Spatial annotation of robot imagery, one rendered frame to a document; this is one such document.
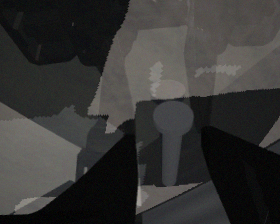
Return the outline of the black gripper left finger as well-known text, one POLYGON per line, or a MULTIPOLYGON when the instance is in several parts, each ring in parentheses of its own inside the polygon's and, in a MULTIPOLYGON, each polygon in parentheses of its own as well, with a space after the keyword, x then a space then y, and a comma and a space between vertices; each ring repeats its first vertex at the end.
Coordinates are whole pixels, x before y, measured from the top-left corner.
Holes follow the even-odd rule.
POLYGON ((127 133, 86 174, 46 204, 27 214, 0 214, 0 224, 135 224, 137 152, 127 133))

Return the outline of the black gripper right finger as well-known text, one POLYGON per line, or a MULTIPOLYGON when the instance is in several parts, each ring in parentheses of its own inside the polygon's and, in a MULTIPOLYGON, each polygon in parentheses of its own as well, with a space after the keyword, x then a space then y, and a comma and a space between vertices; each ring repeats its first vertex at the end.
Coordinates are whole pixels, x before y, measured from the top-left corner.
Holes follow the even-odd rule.
POLYGON ((212 126, 200 144, 230 224, 280 224, 280 154, 212 126))

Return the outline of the grey metal pin with white head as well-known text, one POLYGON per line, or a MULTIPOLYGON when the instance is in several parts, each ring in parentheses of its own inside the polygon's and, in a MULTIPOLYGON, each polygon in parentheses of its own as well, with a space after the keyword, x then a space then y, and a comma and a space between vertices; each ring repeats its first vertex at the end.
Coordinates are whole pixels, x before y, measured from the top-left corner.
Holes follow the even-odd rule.
POLYGON ((186 104, 176 101, 159 104, 154 111, 154 124, 162 133, 161 182, 174 186, 179 168, 182 134, 194 122, 194 112, 186 104))

